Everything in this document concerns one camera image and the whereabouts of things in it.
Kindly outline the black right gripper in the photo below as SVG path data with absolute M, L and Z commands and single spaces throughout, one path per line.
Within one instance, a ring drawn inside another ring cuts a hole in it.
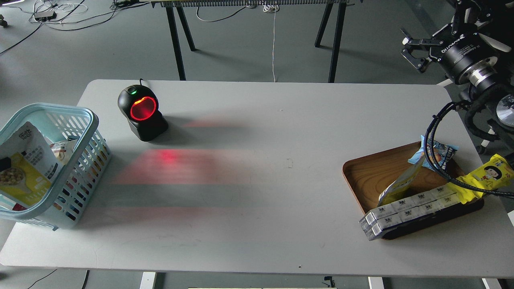
M 419 73 L 425 73 L 435 60 L 446 76 L 455 84 L 470 82 L 484 84 L 497 73 L 494 66 L 499 53 L 479 34 L 479 30 L 492 20 L 491 0 L 447 0 L 455 13 L 450 22 L 450 42 L 435 38 L 413 38 L 406 28 L 400 54 Z

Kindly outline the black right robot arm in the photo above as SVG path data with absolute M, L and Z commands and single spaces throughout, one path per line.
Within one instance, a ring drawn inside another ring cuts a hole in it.
M 468 84 L 464 123 L 485 140 L 513 149 L 513 2 L 450 0 L 450 23 L 423 39 L 404 28 L 401 55 L 419 72 L 437 63 L 454 84 Z

